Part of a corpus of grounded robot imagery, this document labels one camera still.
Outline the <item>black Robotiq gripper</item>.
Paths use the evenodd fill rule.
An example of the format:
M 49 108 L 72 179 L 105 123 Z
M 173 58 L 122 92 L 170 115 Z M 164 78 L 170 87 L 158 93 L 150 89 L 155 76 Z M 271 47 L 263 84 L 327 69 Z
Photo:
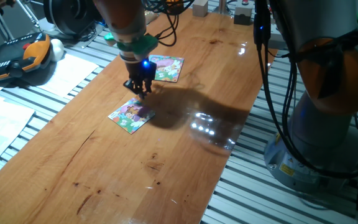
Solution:
M 125 81 L 123 86 L 140 99 L 144 99 L 148 93 L 152 92 L 152 80 L 155 79 L 157 64 L 145 58 L 136 63 L 126 63 L 126 68 L 130 79 Z M 134 80 L 142 80 L 142 83 L 139 85 Z

